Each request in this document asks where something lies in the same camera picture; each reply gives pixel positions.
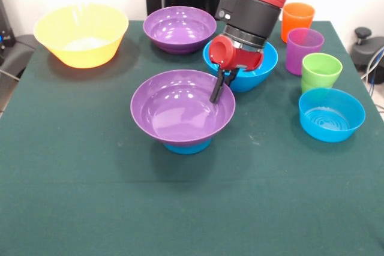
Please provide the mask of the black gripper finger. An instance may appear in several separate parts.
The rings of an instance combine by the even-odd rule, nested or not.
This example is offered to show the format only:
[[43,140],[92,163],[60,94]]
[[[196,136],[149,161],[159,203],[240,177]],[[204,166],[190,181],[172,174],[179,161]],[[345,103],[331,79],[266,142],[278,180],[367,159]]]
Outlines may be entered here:
[[209,99],[211,103],[216,103],[220,99],[221,91],[224,84],[224,79],[225,79],[225,71],[222,69],[219,69],[218,75],[217,75],[217,81],[215,83],[214,89]]
[[237,70],[231,70],[230,74],[226,77],[224,81],[225,84],[230,86],[231,83],[234,81],[234,79],[236,79],[236,76],[237,76]]

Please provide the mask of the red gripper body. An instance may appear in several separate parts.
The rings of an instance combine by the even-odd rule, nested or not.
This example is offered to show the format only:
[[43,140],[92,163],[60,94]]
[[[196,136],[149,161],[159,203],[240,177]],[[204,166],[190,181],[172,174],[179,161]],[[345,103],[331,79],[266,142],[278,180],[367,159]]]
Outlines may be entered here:
[[224,35],[215,37],[208,49],[212,63],[218,64],[222,70],[243,68],[245,71],[258,69],[263,61],[263,51],[249,51],[236,47],[233,41]]

